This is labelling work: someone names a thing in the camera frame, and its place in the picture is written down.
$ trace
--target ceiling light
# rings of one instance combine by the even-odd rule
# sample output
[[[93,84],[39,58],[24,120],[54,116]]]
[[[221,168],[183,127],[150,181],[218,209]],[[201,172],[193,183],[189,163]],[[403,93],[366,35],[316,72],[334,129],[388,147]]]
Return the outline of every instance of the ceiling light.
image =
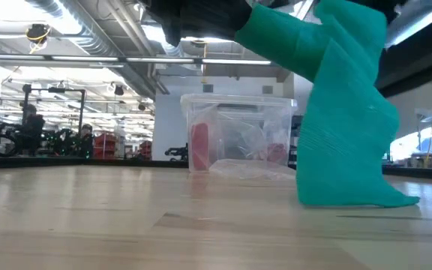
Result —
[[[298,12],[298,15],[296,15],[296,18],[300,20],[304,20],[306,17],[306,14],[308,14],[309,9],[313,5],[313,0],[306,0],[301,7],[301,9]]]
[[[90,64],[90,68],[124,68],[123,64]]]
[[[0,54],[0,60],[44,60],[42,55],[10,55]]]
[[[14,98],[14,97],[2,97],[0,101],[24,101],[23,98]],[[79,100],[57,100],[57,99],[41,99],[41,98],[30,98],[28,102],[80,102]]]
[[[407,38],[411,37],[415,33],[422,30],[424,27],[429,26],[431,23],[432,23],[432,12],[424,16],[417,23],[411,25],[406,31],[404,31],[402,34],[397,36],[392,42],[392,45],[398,45],[399,43],[405,41]]]
[[[300,1],[300,2],[298,2],[298,3],[296,3],[295,5],[294,5],[294,7],[293,7],[293,12],[291,12],[289,15],[291,15],[291,16],[293,16],[293,17],[296,17],[297,15],[298,15],[298,13],[299,13],[299,11],[301,10],[301,7],[302,7],[302,5],[303,5],[303,2],[304,1]]]
[[[87,100],[90,104],[125,104],[123,100]]]
[[[206,43],[229,43],[231,40],[224,40],[217,37],[183,37],[182,41],[202,41]]]
[[[203,59],[203,64],[222,64],[222,65],[270,65],[271,61],[259,60],[232,60],[232,59]]]
[[[61,99],[63,101],[67,101],[69,99],[69,98],[65,97],[64,95],[62,95],[62,94],[54,94],[54,97],[58,98],[58,99]]]
[[[0,113],[1,114],[20,115],[20,114],[23,114],[23,111],[20,109],[0,109]],[[74,111],[42,111],[42,110],[38,111],[37,113],[41,114],[42,116],[67,116],[67,115],[77,116],[80,114],[80,112],[74,112]],[[131,113],[123,112],[123,113],[116,113],[116,114],[114,114],[112,112],[84,112],[83,115],[87,116],[87,117],[106,117],[107,116],[109,118],[115,118],[115,119],[121,118],[121,117],[128,117],[127,120],[140,121],[141,123],[148,122],[149,124],[151,124],[154,121],[151,119],[142,118],[143,116],[152,118],[153,116],[150,114],[136,114],[136,113],[132,113],[132,112]]]
[[[125,94],[125,90],[123,90],[123,85],[116,85],[114,88],[114,95],[122,96]]]
[[[166,35],[161,27],[152,25],[141,25],[146,37],[150,41],[157,41],[162,44],[167,44]],[[208,43],[229,43],[231,40],[224,40],[216,37],[183,37],[182,41],[204,41]]]
[[[140,63],[159,63],[159,64],[193,64],[194,59],[191,58],[134,58],[126,59],[128,62]]]
[[[90,107],[90,106],[88,106],[88,105],[85,105],[84,107],[85,107],[87,110],[91,110],[91,111],[93,111],[93,113],[101,113],[101,111],[100,111],[99,109],[95,109],[95,108]]]
[[[77,61],[77,62],[117,62],[117,57],[101,56],[53,56],[56,61]]]

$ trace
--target clear plastic container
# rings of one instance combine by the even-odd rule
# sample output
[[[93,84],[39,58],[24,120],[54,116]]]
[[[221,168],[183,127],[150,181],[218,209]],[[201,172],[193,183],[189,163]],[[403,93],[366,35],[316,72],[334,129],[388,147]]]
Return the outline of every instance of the clear plastic container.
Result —
[[[185,94],[191,172],[223,159],[287,166],[296,101],[276,97]]]

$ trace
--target wooden table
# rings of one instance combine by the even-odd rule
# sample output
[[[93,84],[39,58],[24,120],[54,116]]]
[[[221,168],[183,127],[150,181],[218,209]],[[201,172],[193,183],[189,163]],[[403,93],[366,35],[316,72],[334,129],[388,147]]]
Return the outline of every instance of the wooden table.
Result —
[[[432,180],[406,208],[305,208],[293,180],[0,169],[0,269],[432,269]]]

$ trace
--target workstation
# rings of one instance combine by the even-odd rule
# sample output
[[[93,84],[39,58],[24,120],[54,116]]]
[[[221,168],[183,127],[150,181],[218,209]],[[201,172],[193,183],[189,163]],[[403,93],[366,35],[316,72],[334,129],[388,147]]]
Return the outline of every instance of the workstation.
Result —
[[[263,33],[339,0],[248,2]],[[225,1],[178,28],[162,0],[0,0],[0,269],[432,269],[432,1],[351,2],[388,25],[338,82],[330,49],[309,76],[194,26]]]

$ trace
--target teal plastic part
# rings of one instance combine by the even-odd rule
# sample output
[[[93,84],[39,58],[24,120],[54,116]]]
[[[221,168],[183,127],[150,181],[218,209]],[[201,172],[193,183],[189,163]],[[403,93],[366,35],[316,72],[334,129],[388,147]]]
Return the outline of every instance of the teal plastic part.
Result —
[[[314,83],[298,141],[296,187],[309,206],[410,206],[381,169],[398,111],[374,87],[386,18],[344,0],[321,0],[322,25],[261,5],[236,41]]]

